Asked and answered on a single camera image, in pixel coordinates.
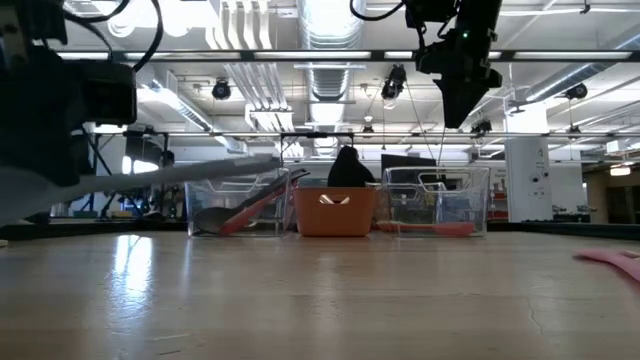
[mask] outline white panel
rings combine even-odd
[[[506,155],[509,221],[553,219],[547,139],[508,139]]]
[[[507,114],[504,121],[506,132],[513,133],[546,133],[549,132],[547,125],[547,108],[543,103],[529,104],[521,106],[521,113]]]
[[[578,206],[586,205],[587,199],[582,188],[582,166],[580,164],[552,166],[549,173],[553,205],[567,209],[568,213],[576,213]]]

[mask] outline fluorescent light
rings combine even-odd
[[[258,51],[256,59],[368,59],[369,51]]]
[[[59,52],[63,60],[107,60],[109,54],[106,51],[93,52]]]
[[[411,51],[386,51],[385,59],[411,60],[413,53]]]
[[[191,132],[177,132],[177,133],[169,133],[169,136],[172,137],[207,137],[210,136],[209,133],[191,133]]]
[[[514,58],[520,60],[540,59],[597,59],[624,60],[631,56],[631,51],[518,51]]]
[[[412,133],[353,133],[358,137],[405,137],[412,136]]]
[[[91,5],[110,14],[118,5],[115,1],[92,1]],[[187,28],[206,28],[219,22],[218,13],[209,1],[160,1],[165,32],[170,36],[184,35]],[[156,13],[150,1],[131,1],[124,11],[109,20],[110,25],[153,29]]]
[[[382,144],[356,144],[357,149],[366,151],[384,151],[382,150]],[[403,151],[409,148],[409,144],[386,144],[384,145],[386,150],[390,151]]]
[[[128,51],[124,54],[128,60],[140,60],[144,56],[143,51]],[[197,59],[210,59],[210,60],[238,60],[240,59],[240,53],[235,51],[175,51],[175,52],[162,52],[159,51],[153,54],[153,60],[197,60]]]
[[[122,157],[122,173],[126,175],[131,174],[131,158],[128,156]]]
[[[235,137],[280,137],[279,133],[223,133],[224,136],[235,136]]]
[[[122,134],[127,131],[127,126],[118,126],[118,125],[110,125],[110,124],[102,124],[100,126],[96,125],[93,128],[94,134]]]
[[[364,70],[363,64],[294,64],[296,70]]]
[[[158,165],[156,164],[146,162],[146,161],[139,161],[139,160],[136,160],[133,162],[134,174],[141,174],[141,173],[152,172],[156,170],[158,170]]]
[[[611,176],[627,176],[631,174],[631,168],[628,166],[612,167],[611,170],[609,170],[609,174]]]

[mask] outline computer monitor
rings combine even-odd
[[[380,159],[382,167],[382,179],[385,177],[385,170],[393,167],[416,167],[416,166],[437,166],[437,162],[434,159],[426,159],[412,156],[401,155],[387,155],[382,154]],[[393,179],[386,179],[387,182],[393,182],[396,184],[418,184],[418,174],[415,171],[394,171]],[[426,175],[421,178],[423,183],[435,183],[443,182],[443,177],[438,179],[437,176]]]

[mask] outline clear plastic bin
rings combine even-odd
[[[187,198],[188,231],[190,236],[281,236],[287,207],[285,198],[289,194],[289,171],[278,169],[252,176],[203,180],[185,184]],[[284,185],[268,191],[266,196],[247,201],[267,188],[274,180],[286,177]],[[213,215],[203,215],[213,211]],[[198,222],[206,220],[220,225],[218,231],[203,230]]]
[[[402,167],[385,171],[375,221],[398,236],[483,236],[489,168]]]

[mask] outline black camera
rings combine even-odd
[[[407,81],[407,72],[404,70],[404,65],[394,64],[389,77],[384,82],[380,96],[385,100],[397,98],[404,90],[405,81]]]
[[[586,98],[588,94],[589,94],[589,90],[587,89],[587,86],[583,83],[580,83],[572,87],[571,89],[567,90],[564,93],[564,96],[569,100],[573,100],[573,99],[581,100]]]
[[[491,43],[497,40],[502,0],[406,0],[405,4],[407,26],[418,29],[421,39],[420,49],[413,53],[416,70],[442,74],[434,82],[442,91],[445,127],[458,128],[490,88],[502,86],[502,76],[488,61]],[[455,27],[442,35],[454,16]],[[423,24],[430,21],[444,23],[438,32],[442,41],[423,46]]]
[[[227,100],[231,96],[231,88],[227,79],[216,80],[216,85],[211,91],[211,95],[216,100]]]

